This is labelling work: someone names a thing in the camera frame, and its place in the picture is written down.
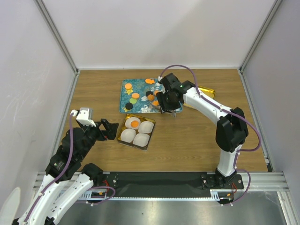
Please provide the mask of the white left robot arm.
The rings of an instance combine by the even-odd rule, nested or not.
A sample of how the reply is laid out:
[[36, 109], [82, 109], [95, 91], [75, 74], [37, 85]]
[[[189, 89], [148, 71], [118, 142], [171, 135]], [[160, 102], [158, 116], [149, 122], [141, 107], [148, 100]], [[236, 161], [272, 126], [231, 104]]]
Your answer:
[[103, 170], [93, 163], [85, 165], [73, 184], [64, 189], [96, 141], [114, 140], [119, 126], [106, 119], [101, 119], [94, 126], [85, 126], [83, 122], [78, 124], [79, 127], [70, 127], [66, 132], [56, 154], [49, 161], [32, 203], [21, 217], [13, 220], [14, 225], [56, 225], [89, 190], [104, 189], [101, 203], [115, 196], [115, 188], [107, 185]]

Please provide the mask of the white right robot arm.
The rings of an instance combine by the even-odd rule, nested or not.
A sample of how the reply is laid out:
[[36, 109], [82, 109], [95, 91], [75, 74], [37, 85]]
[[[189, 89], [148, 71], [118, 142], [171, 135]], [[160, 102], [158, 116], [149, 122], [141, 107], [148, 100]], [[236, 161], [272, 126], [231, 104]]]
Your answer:
[[229, 187], [236, 175], [236, 153], [248, 136], [244, 112], [238, 107], [231, 109], [221, 105], [192, 82], [180, 82], [172, 73], [159, 77], [158, 83], [163, 85], [163, 90], [157, 93], [161, 113], [170, 113], [186, 103], [216, 125], [215, 140], [221, 152], [215, 182], [220, 188]]

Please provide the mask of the metal tongs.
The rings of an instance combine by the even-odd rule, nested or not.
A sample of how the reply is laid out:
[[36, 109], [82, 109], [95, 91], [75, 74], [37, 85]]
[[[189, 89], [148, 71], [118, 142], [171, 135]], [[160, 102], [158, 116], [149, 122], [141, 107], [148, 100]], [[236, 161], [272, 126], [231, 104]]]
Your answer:
[[151, 104], [152, 101], [149, 101], [149, 103], [150, 103], [150, 105], [151, 105], [154, 109], [160, 111], [161, 114], [167, 113], [167, 114], [173, 116], [174, 118], [176, 118], [176, 112], [175, 112], [174, 110], [171, 110], [171, 111], [170, 111], [170, 110], [165, 110], [165, 109], [163, 109], [160, 105], [159, 105], [159, 106], [153, 106], [153, 105]]

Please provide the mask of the orange round cookie bottom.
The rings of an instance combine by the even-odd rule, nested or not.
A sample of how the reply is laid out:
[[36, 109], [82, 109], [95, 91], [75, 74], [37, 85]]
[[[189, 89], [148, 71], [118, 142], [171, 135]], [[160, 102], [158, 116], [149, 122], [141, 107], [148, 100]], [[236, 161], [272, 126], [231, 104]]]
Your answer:
[[134, 120], [134, 121], [132, 121], [132, 122], [130, 123], [130, 125], [131, 125], [132, 128], [137, 128], [137, 127], [139, 126], [139, 121]]

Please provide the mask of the gold cookie tin box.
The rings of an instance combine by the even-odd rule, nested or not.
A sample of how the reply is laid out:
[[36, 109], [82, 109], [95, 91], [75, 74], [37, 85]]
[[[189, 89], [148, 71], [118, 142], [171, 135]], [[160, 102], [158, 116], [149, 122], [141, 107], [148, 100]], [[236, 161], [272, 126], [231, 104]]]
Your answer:
[[117, 141], [128, 147], [147, 151], [156, 122], [142, 116], [127, 114], [120, 126]]

